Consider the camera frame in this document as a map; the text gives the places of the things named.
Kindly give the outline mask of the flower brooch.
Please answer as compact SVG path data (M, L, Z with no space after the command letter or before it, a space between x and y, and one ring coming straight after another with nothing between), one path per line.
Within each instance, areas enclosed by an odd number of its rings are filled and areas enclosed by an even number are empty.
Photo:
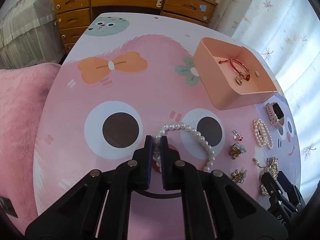
M232 157L232 159L236 159L241 154L244 154L246 152L247 152L247 150L244 147L244 145L236 142L235 144L232 145L232 147L229 151L229 155Z
M247 174L247 170L244 170L244 171L235 170L231 174L232 181L236 184L242 184L244 182L244 179L246 178L246 174Z

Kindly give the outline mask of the pink smart watch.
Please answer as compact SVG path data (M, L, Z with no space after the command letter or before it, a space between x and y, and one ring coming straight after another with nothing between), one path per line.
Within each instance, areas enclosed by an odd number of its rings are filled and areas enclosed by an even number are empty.
M265 105L271 125L276 128L284 126L284 113L277 102L267 103Z

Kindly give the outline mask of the small black square object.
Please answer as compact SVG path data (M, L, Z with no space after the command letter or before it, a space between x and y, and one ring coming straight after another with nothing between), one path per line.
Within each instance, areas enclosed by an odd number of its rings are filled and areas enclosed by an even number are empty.
M12 217L18 218L18 215L13 207L13 204L9 198L6 197L0 197L0 205L3 211L11 215Z

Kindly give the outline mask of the pink rectangular tray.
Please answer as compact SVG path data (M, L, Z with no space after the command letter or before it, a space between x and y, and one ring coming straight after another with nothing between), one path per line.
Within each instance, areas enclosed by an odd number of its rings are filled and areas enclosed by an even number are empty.
M193 63L212 104L220 110L263 103L277 92L266 69L243 46L203 37Z

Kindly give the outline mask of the cartoon printed table mat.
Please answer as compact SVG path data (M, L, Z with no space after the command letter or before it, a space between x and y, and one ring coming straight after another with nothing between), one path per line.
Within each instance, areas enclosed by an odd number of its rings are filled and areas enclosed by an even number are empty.
M253 158L265 166L275 156L279 171L298 186L299 144L287 100L277 89L263 103L216 108L193 63L203 37L243 46L162 16L105 13L88 26L59 70L41 116L33 171L39 216L91 170L114 170L132 159L148 135L153 137L150 186L131 194L127 239L186 239L181 192L163 188L161 137L200 171L221 170L232 179L235 170L247 170L236 185L266 211L264 171ZM277 88L263 58L248 50ZM279 129L266 112L272 102L284 113ZM236 142L247 152L232 159Z

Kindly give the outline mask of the white floral curtain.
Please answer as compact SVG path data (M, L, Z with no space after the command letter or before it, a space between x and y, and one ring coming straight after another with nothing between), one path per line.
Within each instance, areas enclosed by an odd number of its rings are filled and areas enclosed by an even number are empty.
M209 26L253 48L289 103L302 158L303 194L319 182L319 18L308 0L213 0Z

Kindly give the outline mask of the bed with white cover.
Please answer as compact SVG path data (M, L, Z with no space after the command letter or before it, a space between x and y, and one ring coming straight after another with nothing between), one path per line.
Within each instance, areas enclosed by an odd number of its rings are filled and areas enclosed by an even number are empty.
M58 63L65 54L53 0L5 0L1 7L1 68Z

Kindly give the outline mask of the wooden desk with drawers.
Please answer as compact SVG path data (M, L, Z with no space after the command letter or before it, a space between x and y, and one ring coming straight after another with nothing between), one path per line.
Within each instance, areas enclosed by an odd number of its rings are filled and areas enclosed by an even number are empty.
M65 51L103 12L161 15L208 26L217 3L212 0L53 0L56 25Z

